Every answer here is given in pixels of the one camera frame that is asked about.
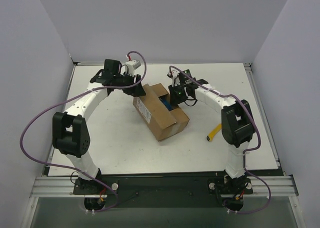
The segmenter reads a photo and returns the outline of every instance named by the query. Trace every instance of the glass panel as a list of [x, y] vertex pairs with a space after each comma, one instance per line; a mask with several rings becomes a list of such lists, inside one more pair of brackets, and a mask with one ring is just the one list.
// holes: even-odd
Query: glass panel
[[[265, 202], [262, 197], [245, 198], [244, 208]], [[82, 203], [82, 198], [40, 198], [31, 227], [297, 227], [286, 197], [273, 197], [267, 209], [252, 215], [228, 215], [225, 208], [118, 208], [92, 216], [80, 208]]]

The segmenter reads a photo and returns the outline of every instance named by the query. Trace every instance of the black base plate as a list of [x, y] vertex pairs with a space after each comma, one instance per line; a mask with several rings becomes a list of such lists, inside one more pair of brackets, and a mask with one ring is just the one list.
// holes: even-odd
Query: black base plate
[[[212, 208], [221, 207], [209, 183], [223, 181], [224, 172], [143, 175], [102, 175], [109, 187], [118, 184], [119, 208]], [[74, 186], [75, 195], [98, 195], [103, 187], [94, 184]], [[112, 192], [106, 192], [106, 207], [116, 202]]]

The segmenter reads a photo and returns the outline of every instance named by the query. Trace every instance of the white arm segment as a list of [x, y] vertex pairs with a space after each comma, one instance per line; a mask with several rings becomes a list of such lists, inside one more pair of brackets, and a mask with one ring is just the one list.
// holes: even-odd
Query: white arm segment
[[[204, 84], [203, 86], [220, 94], [217, 90], [212, 88], [210, 84]], [[236, 102], [236, 100], [232, 97], [222, 98], [201, 87], [195, 90], [195, 94], [195, 98], [198, 101], [201, 101], [213, 108], [218, 114], [221, 114], [221, 110], [224, 106], [231, 106]], [[247, 149], [248, 146], [249, 142], [242, 143], [238, 148], [236, 148], [234, 145], [228, 145], [228, 159], [225, 171], [232, 179], [241, 177], [245, 174], [243, 151]]]
[[[86, 91], [92, 90], [93, 88], [101, 87], [99, 83], [89, 83]], [[92, 91], [91, 93], [83, 96], [79, 100], [77, 100], [70, 108], [68, 108], [65, 112], [72, 116], [81, 115], [88, 121], [90, 115], [93, 111], [98, 107], [101, 101], [103, 101], [106, 97], [108, 97], [107, 89], [101, 89], [98, 91]], [[89, 151], [83, 154], [80, 158], [73, 155], [66, 155], [69, 160], [72, 162], [75, 168], [86, 172], [92, 177], [96, 177], [98, 173], [98, 167], [94, 164]], [[86, 177], [82, 173], [78, 174], [79, 177], [85, 180], [90, 180], [90, 178]]]

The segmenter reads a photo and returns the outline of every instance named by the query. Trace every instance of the cable connector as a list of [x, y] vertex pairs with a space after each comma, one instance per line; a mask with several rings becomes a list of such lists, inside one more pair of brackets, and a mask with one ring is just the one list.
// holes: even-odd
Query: cable connector
[[134, 76], [134, 72], [138, 67], [141, 66], [141, 62], [139, 60], [130, 60], [128, 62], [125, 62], [123, 66], [125, 66], [126, 74]]
[[172, 78], [172, 72], [171, 71], [169, 71], [168, 73], [167, 73], [167, 75], [166, 75], [168, 78]]

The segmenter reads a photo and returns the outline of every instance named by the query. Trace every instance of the white panel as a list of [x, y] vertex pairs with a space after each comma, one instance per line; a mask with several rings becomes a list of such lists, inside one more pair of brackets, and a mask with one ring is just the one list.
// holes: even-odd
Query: white panel
[[286, 0], [41, 0], [74, 61], [251, 62]]
[[320, 224], [320, 0], [288, 0], [253, 63], [281, 164], [307, 227]]
[[[38, 112], [64, 99], [72, 66], [39, 0], [0, 0], [0, 227], [20, 227], [42, 171], [20, 151], [20, 134]], [[49, 152], [52, 114], [25, 137], [39, 159]]]
[[[169, 65], [149, 65], [143, 84], [171, 84], [167, 77]], [[247, 157], [248, 169], [276, 169], [277, 165], [263, 126], [243, 64], [177, 64], [190, 69], [197, 79], [205, 79], [223, 94], [234, 93], [246, 99], [261, 132], [262, 147]], [[83, 92], [101, 66], [78, 66], [75, 69], [69, 98]], [[122, 91], [113, 92], [88, 120], [91, 143], [89, 152], [103, 174], [165, 173], [222, 171], [226, 168], [228, 143], [219, 132], [212, 142], [206, 137], [221, 122], [221, 116], [204, 103], [181, 108], [190, 118], [179, 134], [158, 142], [134, 108], [133, 98]], [[257, 145], [253, 136], [249, 147]], [[55, 150], [52, 162], [71, 165]], [[70, 175], [70, 169], [51, 167], [49, 175]]]

